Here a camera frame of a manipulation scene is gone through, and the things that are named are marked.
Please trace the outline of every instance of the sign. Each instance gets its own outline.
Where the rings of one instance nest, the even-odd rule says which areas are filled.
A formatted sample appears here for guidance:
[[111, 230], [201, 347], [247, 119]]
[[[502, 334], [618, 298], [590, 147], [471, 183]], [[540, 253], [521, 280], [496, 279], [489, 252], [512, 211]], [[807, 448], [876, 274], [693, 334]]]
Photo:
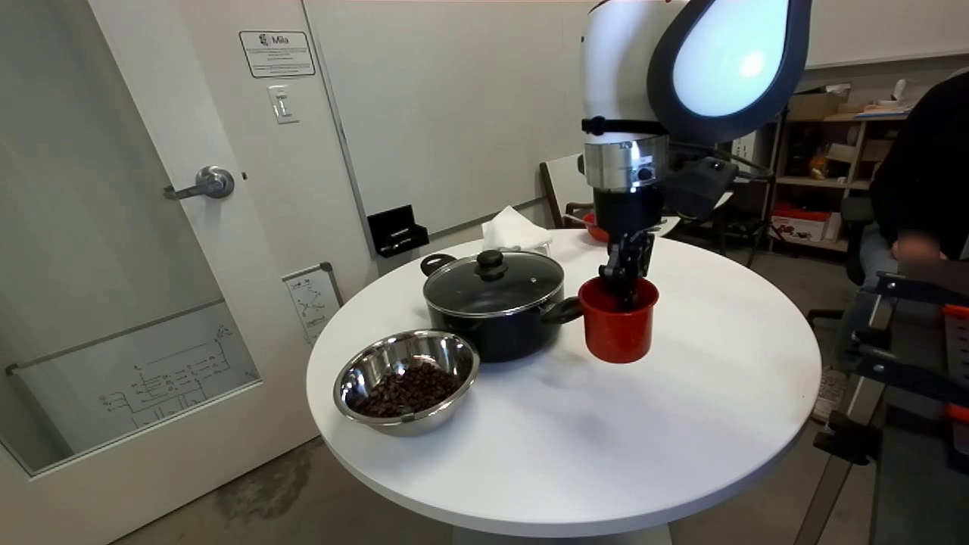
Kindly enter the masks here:
[[311, 76], [308, 40], [300, 29], [243, 29], [247, 73], [254, 79]]

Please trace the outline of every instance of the pot handle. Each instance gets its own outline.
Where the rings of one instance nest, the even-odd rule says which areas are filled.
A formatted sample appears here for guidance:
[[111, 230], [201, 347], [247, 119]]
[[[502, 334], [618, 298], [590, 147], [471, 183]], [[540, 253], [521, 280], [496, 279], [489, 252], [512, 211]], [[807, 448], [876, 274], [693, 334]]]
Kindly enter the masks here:
[[450, 264], [450, 259], [456, 259], [456, 258], [450, 258], [450, 253], [426, 253], [426, 258], [420, 259], [420, 273], [425, 273], [425, 274], [433, 274], [439, 267], [445, 267], [445, 264]]
[[556, 324], [565, 324], [565, 320], [576, 320], [576, 319], [582, 319], [579, 295], [565, 295], [551, 308], [551, 320], [556, 320]]

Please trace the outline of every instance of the door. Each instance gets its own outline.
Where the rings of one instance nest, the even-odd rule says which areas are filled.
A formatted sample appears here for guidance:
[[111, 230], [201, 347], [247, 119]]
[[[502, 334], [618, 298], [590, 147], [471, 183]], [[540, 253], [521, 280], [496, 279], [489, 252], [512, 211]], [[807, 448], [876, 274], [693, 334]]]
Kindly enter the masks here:
[[0, 42], [0, 533], [109, 541], [314, 434], [305, 343], [177, 0]]

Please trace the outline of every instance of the floor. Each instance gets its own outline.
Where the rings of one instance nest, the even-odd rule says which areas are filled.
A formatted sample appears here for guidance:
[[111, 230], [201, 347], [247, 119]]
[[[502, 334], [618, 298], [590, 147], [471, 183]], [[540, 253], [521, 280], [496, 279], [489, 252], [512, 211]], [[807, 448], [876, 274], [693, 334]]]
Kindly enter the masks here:
[[[813, 253], [756, 253], [754, 269], [771, 279], [803, 308], [844, 307], [850, 285], [835, 259]], [[822, 330], [829, 359], [835, 324]], [[822, 409], [843, 392], [838, 373], [826, 373]], [[673, 524], [674, 545], [764, 541], [787, 545], [812, 499], [825, 454], [812, 448], [816, 420], [774, 473], [730, 502]], [[862, 545], [869, 535], [876, 473], [853, 470], [826, 524], [825, 545]], [[356, 485], [328, 454], [325, 442], [265, 462], [238, 480], [123, 535], [117, 545], [445, 545], [450, 531], [408, 514]]]

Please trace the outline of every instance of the table leg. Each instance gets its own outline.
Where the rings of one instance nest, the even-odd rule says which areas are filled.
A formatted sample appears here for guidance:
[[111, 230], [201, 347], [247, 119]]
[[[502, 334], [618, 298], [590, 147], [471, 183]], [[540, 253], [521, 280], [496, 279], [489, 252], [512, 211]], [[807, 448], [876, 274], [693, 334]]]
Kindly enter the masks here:
[[596, 535], [596, 540], [516, 540], [516, 535], [455, 531], [450, 545], [673, 545], [673, 535], [668, 535], [668, 528], [650, 528], [642, 533]]

